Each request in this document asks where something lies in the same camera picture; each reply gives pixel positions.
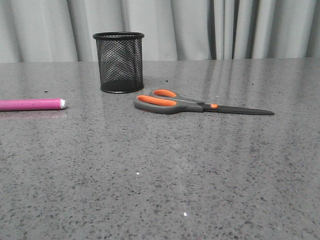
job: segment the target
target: scissor blade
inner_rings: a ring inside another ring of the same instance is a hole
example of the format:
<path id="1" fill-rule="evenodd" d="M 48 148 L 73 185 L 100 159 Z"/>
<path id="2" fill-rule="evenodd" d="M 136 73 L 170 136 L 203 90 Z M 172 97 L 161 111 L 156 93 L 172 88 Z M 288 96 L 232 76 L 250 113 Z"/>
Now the scissor blade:
<path id="1" fill-rule="evenodd" d="M 236 106 L 217 106 L 212 108 L 210 104 L 201 104 L 204 112 L 225 113 L 225 114 L 247 114 L 247 115 L 275 115 L 273 111 L 253 109 Z"/>

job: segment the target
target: marker cap end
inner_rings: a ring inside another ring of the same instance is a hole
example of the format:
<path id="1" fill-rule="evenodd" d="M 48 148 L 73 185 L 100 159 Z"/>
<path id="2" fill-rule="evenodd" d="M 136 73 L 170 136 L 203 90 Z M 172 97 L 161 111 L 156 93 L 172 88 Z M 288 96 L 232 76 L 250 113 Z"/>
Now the marker cap end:
<path id="1" fill-rule="evenodd" d="M 61 109 L 66 108 L 66 100 L 61 99 Z"/>

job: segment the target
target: pen holder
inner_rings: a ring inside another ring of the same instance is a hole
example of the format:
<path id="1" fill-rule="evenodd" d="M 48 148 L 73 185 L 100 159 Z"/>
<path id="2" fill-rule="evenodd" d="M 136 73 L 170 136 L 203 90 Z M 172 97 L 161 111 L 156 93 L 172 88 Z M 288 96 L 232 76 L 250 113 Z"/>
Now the pen holder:
<path id="1" fill-rule="evenodd" d="M 102 32 L 96 40 L 100 72 L 100 89 L 124 94 L 144 88 L 142 72 L 142 38 L 140 32 Z"/>

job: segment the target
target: scissor handle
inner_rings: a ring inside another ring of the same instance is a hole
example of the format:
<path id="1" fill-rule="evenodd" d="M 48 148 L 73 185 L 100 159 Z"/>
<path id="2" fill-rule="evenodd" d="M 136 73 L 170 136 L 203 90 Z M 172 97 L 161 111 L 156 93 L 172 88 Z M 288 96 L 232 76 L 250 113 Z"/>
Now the scissor handle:
<path id="1" fill-rule="evenodd" d="M 202 113 L 203 107 L 193 102 L 186 102 L 179 99 L 170 99 L 170 97 L 154 97 L 139 95 L 133 101 L 137 109 L 146 110 L 157 114 L 176 114 L 180 112 Z"/>
<path id="2" fill-rule="evenodd" d="M 172 100 L 180 100 L 186 103 L 193 103 L 193 104 L 204 104 L 203 101 L 194 100 L 191 98 L 186 98 L 183 96 L 180 96 L 179 94 L 175 93 L 174 91 L 168 90 L 168 89 L 156 89 L 152 90 L 149 93 L 149 96 L 160 98 L 160 99 L 172 99 Z"/>

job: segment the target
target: curtain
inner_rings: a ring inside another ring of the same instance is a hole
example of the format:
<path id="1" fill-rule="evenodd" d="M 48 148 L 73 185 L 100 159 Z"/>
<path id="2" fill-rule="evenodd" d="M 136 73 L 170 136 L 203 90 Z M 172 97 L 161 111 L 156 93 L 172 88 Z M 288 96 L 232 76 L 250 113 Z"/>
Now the curtain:
<path id="1" fill-rule="evenodd" d="M 143 60 L 320 57 L 320 0 L 0 0 L 1 63 L 97 61 L 118 31 Z"/>

